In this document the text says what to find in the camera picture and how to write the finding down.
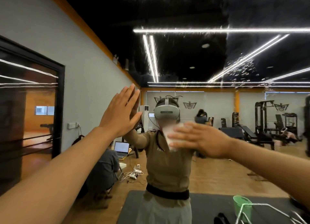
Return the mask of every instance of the light switch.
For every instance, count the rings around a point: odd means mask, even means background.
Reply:
[[[76,122],[75,123],[68,123],[67,127],[68,127],[68,129],[76,128],[77,124],[76,124]]]

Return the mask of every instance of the white vr headset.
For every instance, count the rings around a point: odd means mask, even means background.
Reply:
[[[160,105],[154,109],[155,119],[170,118],[178,120],[180,117],[180,108],[169,104],[169,99],[165,99],[165,105]]]

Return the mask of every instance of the green basket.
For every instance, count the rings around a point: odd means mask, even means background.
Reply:
[[[240,195],[235,195],[233,197],[234,200],[234,206],[235,206],[235,215],[238,217],[238,214],[240,212],[241,206],[243,204],[251,204],[252,202],[247,199],[246,197],[240,196]],[[242,211],[246,214],[248,219],[251,221],[251,216],[252,216],[252,206],[244,206]],[[245,217],[242,217],[241,219],[243,222],[248,222]]]

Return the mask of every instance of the air conditioner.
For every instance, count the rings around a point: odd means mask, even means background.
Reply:
[[[149,130],[149,106],[141,105],[139,106],[139,111],[142,112],[142,125],[144,132]]]

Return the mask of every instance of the waist belt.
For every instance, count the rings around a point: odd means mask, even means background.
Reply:
[[[153,187],[150,184],[146,186],[146,190],[153,195],[157,195],[165,199],[187,200],[189,198],[189,190],[186,190],[183,192],[168,192],[168,191],[163,191],[161,189]]]

